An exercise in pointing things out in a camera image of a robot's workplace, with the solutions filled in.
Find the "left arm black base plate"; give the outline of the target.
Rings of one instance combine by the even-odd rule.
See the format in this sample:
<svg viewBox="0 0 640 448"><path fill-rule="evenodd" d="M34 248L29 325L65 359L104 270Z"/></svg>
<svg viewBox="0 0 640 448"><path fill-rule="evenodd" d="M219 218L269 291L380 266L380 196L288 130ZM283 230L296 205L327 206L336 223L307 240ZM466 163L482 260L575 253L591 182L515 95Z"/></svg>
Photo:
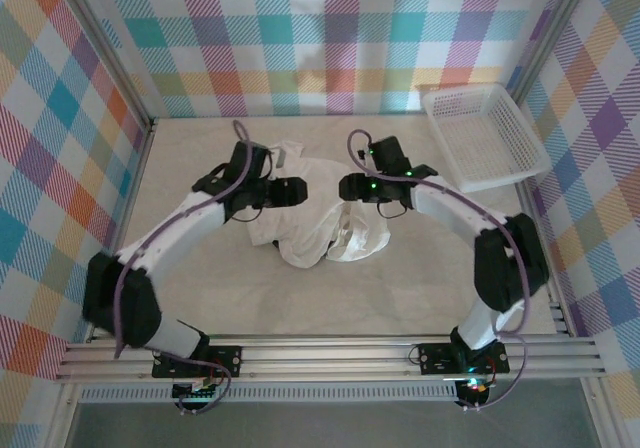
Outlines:
<svg viewBox="0 0 640 448"><path fill-rule="evenodd" d="M215 346L199 348L190 357L190 362L179 359L176 355L154 353L151 371L153 378L208 378L220 377L223 371L212 367L212 364L223 366L232 378L238 377L242 363L240 346Z"/></svg>

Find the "white plastic mesh basket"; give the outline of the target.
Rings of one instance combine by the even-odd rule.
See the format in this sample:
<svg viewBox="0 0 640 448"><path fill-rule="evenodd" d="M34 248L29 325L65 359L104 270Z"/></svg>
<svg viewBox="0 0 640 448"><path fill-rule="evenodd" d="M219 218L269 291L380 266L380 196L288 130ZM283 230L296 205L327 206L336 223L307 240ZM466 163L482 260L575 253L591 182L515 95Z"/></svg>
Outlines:
<svg viewBox="0 0 640 448"><path fill-rule="evenodd" d="M431 91L421 103L460 191L517 184L551 169L543 144L503 86Z"/></svg>

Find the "white t-shirt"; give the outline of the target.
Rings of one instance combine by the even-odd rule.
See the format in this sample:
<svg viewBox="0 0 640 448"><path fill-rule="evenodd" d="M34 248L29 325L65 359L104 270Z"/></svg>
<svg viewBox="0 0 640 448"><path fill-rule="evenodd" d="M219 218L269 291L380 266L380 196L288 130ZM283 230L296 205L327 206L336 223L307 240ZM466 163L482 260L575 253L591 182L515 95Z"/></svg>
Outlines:
<svg viewBox="0 0 640 448"><path fill-rule="evenodd" d="M255 246L277 243L281 257L297 268L311 268L321 259L354 262L389 243L387 221L373 204L339 197L339 182L351 173L344 163L303 155L304 145L282 140L270 147L272 178L300 177L308 197L300 205L269 208L248 223Z"/></svg>

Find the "aluminium frame post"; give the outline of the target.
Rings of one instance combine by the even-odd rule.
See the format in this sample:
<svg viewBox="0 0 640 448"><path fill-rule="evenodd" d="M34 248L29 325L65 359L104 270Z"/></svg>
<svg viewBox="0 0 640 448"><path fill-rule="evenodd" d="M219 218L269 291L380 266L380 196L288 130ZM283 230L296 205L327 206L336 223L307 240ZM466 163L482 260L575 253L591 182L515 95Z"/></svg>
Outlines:
<svg viewBox="0 0 640 448"><path fill-rule="evenodd" d="M149 115L134 83L110 42L102 23L95 15L88 0L66 0L82 26L85 36L94 47L98 57L105 64L107 71L120 89L123 98L133 109L136 118L147 132L153 131L154 118Z"/></svg>
<svg viewBox="0 0 640 448"><path fill-rule="evenodd" d="M525 101L579 2L580 0L548 0L549 8L545 7L538 17L507 83L507 91L517 105Z"/></svg>

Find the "long aluminium base beam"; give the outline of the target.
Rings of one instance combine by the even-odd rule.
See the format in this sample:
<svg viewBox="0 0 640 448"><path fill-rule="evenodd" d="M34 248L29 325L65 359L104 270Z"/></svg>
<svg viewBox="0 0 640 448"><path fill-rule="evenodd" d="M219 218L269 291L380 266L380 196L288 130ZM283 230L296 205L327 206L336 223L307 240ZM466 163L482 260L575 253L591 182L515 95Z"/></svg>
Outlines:
<svg viewBox="0 0 640 448"><path fill-rule="evenodd" d="M418 363L425 336L320 336L320 337L214 337L215 346L238 347L239 380L243 382L342 382L462 380L474 376L509 380L601 377L603 360L590 338L527 335L523 341L507 340L505 352L476 369L454 373Z"/></svg>

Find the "aluminium side rail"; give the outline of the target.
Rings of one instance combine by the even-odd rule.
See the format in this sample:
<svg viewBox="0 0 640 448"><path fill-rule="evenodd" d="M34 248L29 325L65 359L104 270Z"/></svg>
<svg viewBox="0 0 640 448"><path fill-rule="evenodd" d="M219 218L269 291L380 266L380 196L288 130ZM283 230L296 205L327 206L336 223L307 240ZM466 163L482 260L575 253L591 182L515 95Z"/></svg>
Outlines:
<svg viewBox="0 0 640 448"><path fill-rule="evenodd" d="M139 192L140 183L144 174L144 170L151 151L152 143L155 136L156 127L159 119L152 118L144 131L142 138L142 148L139 155L138 163L135 166L134 175L129 187L129 192L125 199L120 224L116 228L114 238L107 248L107 252L112 254L120 249L124 244L125 235L128 230L130 219L135 206L137 194ZM55 404L51 408L51 416L46 426L47 430L39 441L37 448L64 448L71 427L73 418L81 398L83 388L82 382L67 382L58 380L55 383L54 393L56 395Z"/></svg>
<svg viewBox="0 0 640 448"><path fill-rule="evenodd" d="M569 373L578 376L581 390L593 423L598 441L602 448L627 448L626 430L621 425L619 410L612 398L611 387L606 379L606 370L600 350L592 337L582 337L571 314L569 303L562 291L557 263L554 261L548 238L543 230L541 217L537 213L531 190L525 182L515 185L523 211L532 217L538 230L542 249L549 264L550 279L546 285L550 311L562 316L556 324L557 342L566 346L570 353Z"/></svg>

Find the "thin aluminium wall rail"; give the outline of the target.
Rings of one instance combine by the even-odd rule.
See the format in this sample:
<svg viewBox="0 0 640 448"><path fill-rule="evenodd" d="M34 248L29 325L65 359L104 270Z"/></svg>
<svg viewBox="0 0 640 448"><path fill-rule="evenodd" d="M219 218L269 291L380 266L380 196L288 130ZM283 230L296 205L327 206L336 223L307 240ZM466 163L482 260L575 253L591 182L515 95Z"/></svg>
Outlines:
<svg viewBox="0 0 640 448"><path fill-rule="evenodd" d="M194 117L160 117L151 118L153 123L158 124L162 121L190 121L190 120L254 120L254 119L297 119L297 118L337 118L337 117L391 117L391 116L426 116L425 111L409 111L409 112L382 112L382 113L304 113L304 114L258 114L246 116L194 116Z"/></svg>

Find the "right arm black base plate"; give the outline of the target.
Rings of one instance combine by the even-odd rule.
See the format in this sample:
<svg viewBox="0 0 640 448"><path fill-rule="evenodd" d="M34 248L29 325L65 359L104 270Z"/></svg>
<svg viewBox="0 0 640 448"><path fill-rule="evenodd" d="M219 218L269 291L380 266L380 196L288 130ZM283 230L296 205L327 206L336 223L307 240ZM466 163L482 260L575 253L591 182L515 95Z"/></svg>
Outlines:
<svg viewBox="0 0 640 448"><path fill-rule="evenodd" d="M494 341L481 350L466 350L452 343L423 343L417 346L422 375L508 374L510 365L505 345Z"/></svg>

